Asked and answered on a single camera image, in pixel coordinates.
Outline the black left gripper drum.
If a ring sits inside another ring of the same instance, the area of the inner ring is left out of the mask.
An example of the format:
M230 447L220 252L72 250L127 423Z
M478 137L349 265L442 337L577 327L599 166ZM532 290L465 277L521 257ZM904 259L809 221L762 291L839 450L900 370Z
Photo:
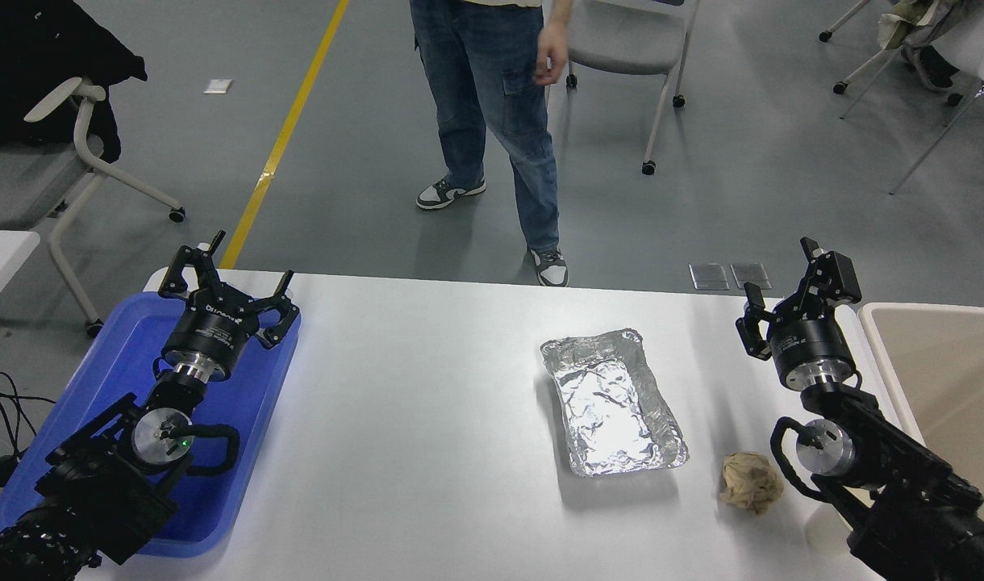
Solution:
M208 371L210 380L227 380L248 338L259 328L259 316L245 306L235 305L234 312L229 313L222 305L194 300L180 316L161 356L174 369L196 367Z

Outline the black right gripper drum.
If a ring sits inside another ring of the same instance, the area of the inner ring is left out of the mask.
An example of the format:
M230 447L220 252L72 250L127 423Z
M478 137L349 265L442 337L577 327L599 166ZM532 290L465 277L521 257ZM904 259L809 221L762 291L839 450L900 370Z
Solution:
M769 325L769 347L780 380L846 380L856 363L832 316Z

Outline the person's left hand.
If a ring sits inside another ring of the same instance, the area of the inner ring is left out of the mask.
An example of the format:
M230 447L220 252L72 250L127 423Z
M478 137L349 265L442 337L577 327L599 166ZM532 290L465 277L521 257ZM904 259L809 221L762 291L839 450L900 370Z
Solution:
M537 40L536 63L534 64L534 84L548 87L559 80L567 61L569 61L569 37L567 25L560 21L550 21L540 30Z

